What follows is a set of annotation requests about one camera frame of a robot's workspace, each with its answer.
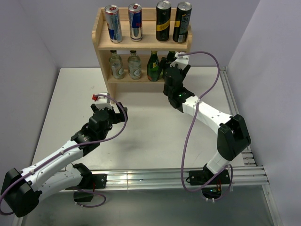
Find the green glass bottle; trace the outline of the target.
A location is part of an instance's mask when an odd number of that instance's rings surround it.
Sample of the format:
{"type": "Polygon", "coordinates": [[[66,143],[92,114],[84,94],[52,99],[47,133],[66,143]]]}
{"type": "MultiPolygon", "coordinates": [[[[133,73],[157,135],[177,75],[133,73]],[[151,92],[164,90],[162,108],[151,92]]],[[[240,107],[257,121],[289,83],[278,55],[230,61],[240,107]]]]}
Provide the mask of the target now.
{"type": "Polygon", "coordinates": [[[151,55],[147,63],[147,77],[150,81],[155,82],[159,79],[158,70],[159,70],[158,52],[151,51],[151,55]]]}
{"type": "Polygon", "coordinates": [[[169,51],[166,58],[168,62],[173,62],[175,59],[175,51],[169,51]]]}

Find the green glass bottle front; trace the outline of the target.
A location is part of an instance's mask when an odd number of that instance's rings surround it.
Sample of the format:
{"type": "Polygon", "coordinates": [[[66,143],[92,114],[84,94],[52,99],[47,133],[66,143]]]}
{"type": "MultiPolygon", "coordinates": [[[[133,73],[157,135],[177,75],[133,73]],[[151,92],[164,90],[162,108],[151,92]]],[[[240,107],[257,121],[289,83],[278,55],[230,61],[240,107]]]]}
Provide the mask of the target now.
{"type": "Polygon", "coordinates": [[[151,51],[151,55],[147,63],[147,77],[150,81],[155,82],[159,79],[158,70],[159,70],[158,52],[151,51]]]}

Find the clear glass bottle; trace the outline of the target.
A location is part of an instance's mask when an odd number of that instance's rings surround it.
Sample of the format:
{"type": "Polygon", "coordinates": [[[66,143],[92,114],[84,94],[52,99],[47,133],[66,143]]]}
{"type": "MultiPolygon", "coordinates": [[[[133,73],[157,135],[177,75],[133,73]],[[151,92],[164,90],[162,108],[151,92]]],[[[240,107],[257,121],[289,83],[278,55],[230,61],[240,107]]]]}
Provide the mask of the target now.
{"type": "Polygon", "coordinates": [[[139,80],[141,78],[141,59],[137,55],[136,50],[130,51],[130,56],[128,57],[128,73],[131,79],[139,80]]]}
{"type": "Polygon", "coordinates": [[[117,54],[116,50],[111,50],[111,57],[109,58],[110,68],[112,76],[117,79],[123,79],[124,78],[124,67],[122,58],[119,54],[117,54]]]}

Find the clear glass bottle front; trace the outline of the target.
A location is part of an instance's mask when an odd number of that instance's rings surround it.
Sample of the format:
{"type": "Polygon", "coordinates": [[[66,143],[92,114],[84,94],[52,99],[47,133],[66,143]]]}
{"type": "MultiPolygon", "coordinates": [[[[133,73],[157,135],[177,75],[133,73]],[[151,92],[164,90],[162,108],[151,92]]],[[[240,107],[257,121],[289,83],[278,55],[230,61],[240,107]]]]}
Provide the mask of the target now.
{"type": "Polygon", "coordinates": [[[119,54],[117,54],[116,50],[111,50],[111,57],[109,58],[110,68],[112,76],[117,79],[123,79],[124,78],[124,67],[122,58],[119,54]]]}

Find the red blue silver can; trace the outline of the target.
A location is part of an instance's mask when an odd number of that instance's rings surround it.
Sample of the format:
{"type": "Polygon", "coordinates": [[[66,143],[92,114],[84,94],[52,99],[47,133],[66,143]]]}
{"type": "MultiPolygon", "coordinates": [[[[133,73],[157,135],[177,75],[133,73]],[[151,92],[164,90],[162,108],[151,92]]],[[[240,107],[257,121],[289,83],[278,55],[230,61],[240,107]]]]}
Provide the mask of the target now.
{"type": "Polygon", "coordinates": [[[142,7],[137,3],[128,6],[128,18],[130,38],[132,41],[140,41],[143,37],[142,7]]]}

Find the silver blue white can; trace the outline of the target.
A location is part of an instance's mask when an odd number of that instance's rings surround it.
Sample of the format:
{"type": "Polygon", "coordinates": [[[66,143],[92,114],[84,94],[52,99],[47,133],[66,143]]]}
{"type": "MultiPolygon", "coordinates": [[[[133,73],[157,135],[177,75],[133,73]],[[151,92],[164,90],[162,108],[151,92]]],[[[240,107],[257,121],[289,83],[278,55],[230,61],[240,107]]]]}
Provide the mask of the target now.
{"type": "Polygon", "coordinates": [[[104,8],[104,11],[110,40],[113,43],[122,42],[119,8],[116,5],[108,5],[104,8]]]}

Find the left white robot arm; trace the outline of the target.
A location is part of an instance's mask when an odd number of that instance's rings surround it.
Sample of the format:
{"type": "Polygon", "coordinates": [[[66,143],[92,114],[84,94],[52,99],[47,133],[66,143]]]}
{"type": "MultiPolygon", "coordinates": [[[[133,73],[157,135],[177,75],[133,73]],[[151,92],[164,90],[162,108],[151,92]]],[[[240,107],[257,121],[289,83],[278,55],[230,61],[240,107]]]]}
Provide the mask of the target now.
{"type": "Polygon", "coordinates": [[[88,155],[101,143],[116,138],[108,138],[108,132],[114,124],[126,124],[128,120],[127,108],[121,102],[116,105],[118,113],[108,101],[95,102],[91,105],[93,115],[89,121],[57,151],[23,170],[10,169],[4,177],[0,200],[5,201],[11,211],[1,211],[1,215],[14,214],[20,218],[33,211],[45,198],[61,190],[89,187],[92,173],[84,164],[75,164],[65,173],[60,170],[88,155]]]}

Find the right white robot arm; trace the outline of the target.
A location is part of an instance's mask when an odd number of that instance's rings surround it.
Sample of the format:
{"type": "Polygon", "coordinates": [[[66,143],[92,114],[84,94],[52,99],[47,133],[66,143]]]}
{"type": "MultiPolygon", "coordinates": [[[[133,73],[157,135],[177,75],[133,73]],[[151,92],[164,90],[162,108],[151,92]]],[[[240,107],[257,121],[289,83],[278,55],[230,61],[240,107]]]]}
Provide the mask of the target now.
{"type": "Polygon", "coordinates": [[[198,176],[190,176],[191,185],[208,185],[215,183],[229,163],[251,144],[251,138],[245,119],[223,113],[187,90],[183,85],[190,65],[188,59],[177,59],[173,62],[166,57],[161,59],[159,71],[163,74],[163,93],[170,105],[182,113],[193,116],[208,126],[217,135],[217,152],[203,167],[198,176]]]}

